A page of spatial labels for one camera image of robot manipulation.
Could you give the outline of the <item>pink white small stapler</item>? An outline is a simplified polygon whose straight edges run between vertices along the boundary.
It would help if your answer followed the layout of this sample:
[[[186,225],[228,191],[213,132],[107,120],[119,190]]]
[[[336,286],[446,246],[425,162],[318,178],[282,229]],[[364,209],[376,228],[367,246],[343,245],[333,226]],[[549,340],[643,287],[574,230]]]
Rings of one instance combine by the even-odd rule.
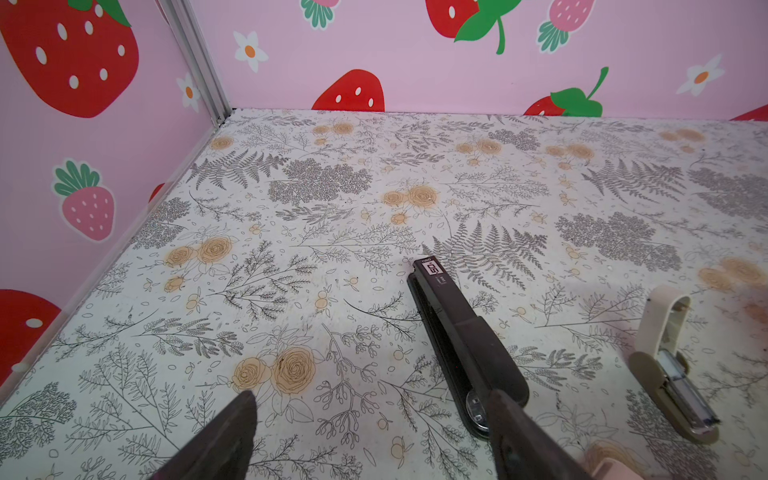
[[[594,480],[643,480],[643,477],[627,465],[613,458],[604,458],[592,470]]]

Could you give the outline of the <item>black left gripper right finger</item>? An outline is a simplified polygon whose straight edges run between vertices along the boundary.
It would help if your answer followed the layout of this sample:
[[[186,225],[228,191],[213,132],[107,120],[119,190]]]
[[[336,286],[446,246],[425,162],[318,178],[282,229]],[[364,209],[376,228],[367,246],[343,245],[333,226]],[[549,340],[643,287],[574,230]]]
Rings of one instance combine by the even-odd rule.
[[[490,391],[485,411],[498,479],[591,479],[504,391]]]

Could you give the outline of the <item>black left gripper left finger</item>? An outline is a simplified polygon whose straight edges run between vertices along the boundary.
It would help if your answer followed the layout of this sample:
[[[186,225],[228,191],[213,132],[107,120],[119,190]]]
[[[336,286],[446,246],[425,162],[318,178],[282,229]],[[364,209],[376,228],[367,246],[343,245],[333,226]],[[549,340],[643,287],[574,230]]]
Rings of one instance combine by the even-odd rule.
[[[253,454],[257,424],[255,396],[243,391],[150,479],[243,480]]]

